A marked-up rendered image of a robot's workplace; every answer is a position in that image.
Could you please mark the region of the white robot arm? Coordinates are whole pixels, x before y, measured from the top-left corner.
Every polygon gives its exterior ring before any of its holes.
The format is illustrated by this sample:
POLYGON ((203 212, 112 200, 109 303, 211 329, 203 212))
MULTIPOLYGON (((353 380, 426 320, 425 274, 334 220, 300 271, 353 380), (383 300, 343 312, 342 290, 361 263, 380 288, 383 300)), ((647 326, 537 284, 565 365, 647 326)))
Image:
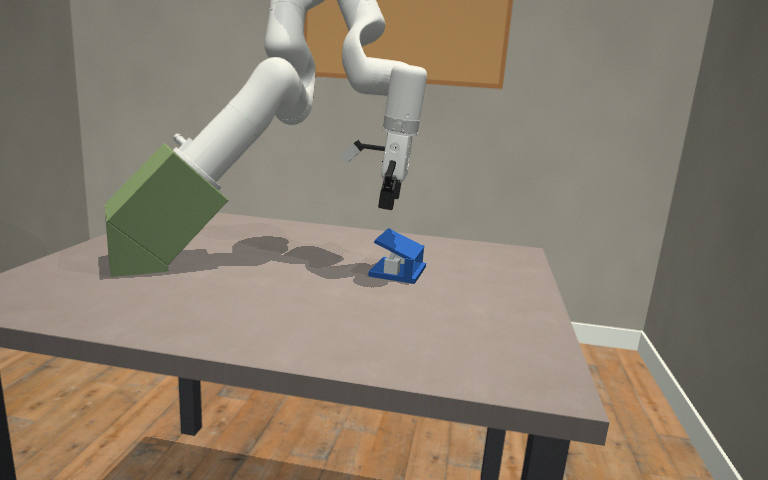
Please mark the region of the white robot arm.
MULTIPOLYGON (((265 37, 269 59, 258 65, 240 92, 194 140, 173 136, 181 146, 173 151, 217 190, 221 186, 216 182, 267 129, 274 116, 288 125, 308 117, 316 67, 304 37, 304 25, 307 11, 323 1, 271 0, 265 37)), ((337 2, 349 31, 342 48, 349 83, 359 93, 387 96, 384 129, 418 133, 426 70, 366 57, 362 46, 376 41, 385 30, 377 1, 337 2)))

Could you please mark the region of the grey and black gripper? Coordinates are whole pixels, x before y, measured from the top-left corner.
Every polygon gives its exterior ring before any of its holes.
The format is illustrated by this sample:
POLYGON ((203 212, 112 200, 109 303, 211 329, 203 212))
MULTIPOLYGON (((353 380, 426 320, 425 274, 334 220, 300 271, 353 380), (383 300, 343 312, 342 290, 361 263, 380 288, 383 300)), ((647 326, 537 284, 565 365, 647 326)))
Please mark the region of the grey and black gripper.
POLYGON ((399 133, 384 128, 383 131, 387 132, 387 138, 381 173, 384 180, 378 207, 393 210, 394 200, 399 199, 401 182, 408 174, 412 136, 417 136, 418 133, 399 133), (393 145, 396 146, 393 148, 393 145))

